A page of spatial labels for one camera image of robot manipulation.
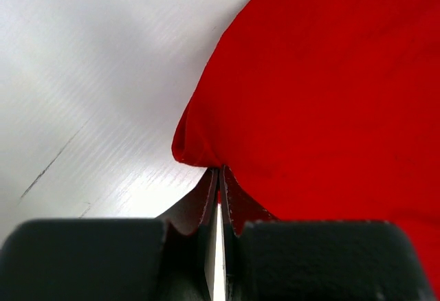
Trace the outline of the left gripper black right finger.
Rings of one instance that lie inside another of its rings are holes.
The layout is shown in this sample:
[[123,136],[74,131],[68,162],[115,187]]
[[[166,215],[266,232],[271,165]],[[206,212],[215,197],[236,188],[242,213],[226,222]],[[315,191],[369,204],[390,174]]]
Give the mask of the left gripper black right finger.
[[432,300],[409,238],[386,221],[282,221],[219,172],[228,300]]

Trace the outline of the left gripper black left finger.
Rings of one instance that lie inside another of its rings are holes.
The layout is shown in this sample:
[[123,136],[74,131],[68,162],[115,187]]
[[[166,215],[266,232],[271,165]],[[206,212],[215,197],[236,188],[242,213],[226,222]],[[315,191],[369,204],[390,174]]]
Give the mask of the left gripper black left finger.
[[218,170],[154,219],[34,219],[1,247],[2,300],[211,300]]

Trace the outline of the red polo shirt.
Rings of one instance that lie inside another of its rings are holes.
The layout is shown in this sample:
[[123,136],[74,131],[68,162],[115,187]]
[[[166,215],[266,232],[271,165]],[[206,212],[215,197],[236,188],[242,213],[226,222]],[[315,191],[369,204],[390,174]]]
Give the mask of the red polo shirt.
[[439,0],[250,0],[172,153],[282,219],[396,223],[438,290]]

